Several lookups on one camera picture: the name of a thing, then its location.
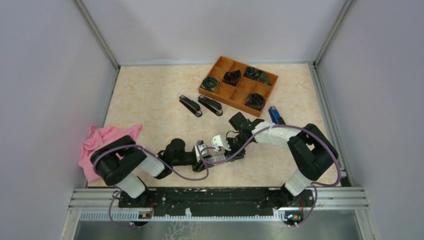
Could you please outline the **red white staple box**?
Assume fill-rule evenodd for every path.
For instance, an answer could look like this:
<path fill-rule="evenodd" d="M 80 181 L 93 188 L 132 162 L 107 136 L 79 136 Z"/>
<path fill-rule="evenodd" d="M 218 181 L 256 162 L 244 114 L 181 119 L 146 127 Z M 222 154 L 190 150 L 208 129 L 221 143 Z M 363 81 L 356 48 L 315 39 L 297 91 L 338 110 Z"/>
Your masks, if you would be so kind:
<path fill-rule="evenodd" d="M 224 164 L 226 162 L 226 157 L 225 155 L 215 155 L 215 156 L 208 157 L 206 161 L 208 165 L 216 166 L 216 165 Z"/>

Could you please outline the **black stapler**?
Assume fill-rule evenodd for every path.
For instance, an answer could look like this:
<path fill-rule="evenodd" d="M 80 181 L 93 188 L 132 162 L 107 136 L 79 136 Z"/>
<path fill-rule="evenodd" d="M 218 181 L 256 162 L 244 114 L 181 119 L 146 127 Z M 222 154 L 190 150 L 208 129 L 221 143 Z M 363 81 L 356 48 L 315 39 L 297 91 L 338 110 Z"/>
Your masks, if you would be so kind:
<path fill-rule="evenodd" d="M 223 115 L 222 105 L 216 100 L 206 97 L 205 95 L 199 95 L 198 102 L 210 110 L 217 116 Z"/>
<path fill-rule="evenodd" d="M 200 118 L 203 115 L 200 105 L 185 95 L 179 96 L 179 102 L 183 104 L 197 118 Z"/>

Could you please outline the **blue stapler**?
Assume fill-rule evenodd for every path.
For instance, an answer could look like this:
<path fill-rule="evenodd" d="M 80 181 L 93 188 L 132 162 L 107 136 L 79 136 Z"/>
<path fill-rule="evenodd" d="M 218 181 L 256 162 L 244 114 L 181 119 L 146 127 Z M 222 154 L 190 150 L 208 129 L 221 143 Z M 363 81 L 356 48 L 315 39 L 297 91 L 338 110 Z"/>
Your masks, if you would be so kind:
<path fill-rule="evenodd" d="M 268 113 L 270 115 L 271 121 L 276 125 L 285 125 L 285 121 L 283 117 L 280 115 L 279 111 L 275 106 L 271 106 L 268 109 Z"/>

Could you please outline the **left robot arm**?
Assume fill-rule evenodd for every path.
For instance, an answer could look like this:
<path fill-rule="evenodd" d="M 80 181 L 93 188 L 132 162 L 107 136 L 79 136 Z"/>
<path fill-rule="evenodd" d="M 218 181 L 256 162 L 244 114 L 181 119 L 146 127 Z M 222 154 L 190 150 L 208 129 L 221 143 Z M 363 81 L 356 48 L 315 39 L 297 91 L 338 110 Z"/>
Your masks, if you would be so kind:
<path fill-rule="evenodd" d="M 125 135 L 95 151 L 90 157 L 94 173 L 107 186 L 114 186 L 125 192 L 132 203 L 144 207 L 149 203 L 150 193 L 144 182 L 133 174 L 142 170 L 156 179 L 163 179 L 172 173 L 175 166 L 192 166 L 193 172 L 206 169 L 200 157 L 210 160 L 207 145 L 202 140 L 191 151 L 185 151 L 186 143 L 174 138 L 164 150 L 152 153 L 136 145 L 134 139 Z"/>

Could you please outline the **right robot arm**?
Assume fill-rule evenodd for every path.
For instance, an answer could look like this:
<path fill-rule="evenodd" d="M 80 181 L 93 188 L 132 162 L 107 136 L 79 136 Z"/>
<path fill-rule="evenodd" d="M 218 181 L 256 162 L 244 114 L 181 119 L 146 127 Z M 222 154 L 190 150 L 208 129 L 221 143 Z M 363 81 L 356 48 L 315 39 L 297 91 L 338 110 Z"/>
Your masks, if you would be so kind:
<path fill-rule="evenodd" d="M 271 144 L 290 150 L 297 170 L 282 186 L 281 199 L 287 206 L 295 206 L 301 200 L 301 192 L 316 183 L 332 165 L 340 166 L 338 152 L 312 123 L 298 127 L 274 124 L 260 118 L 251 121 L 241 112 L 231 117 L 229 123 L 238 133 L 227 140 L 230 156 L 240 154 L 250 143 Z"/>

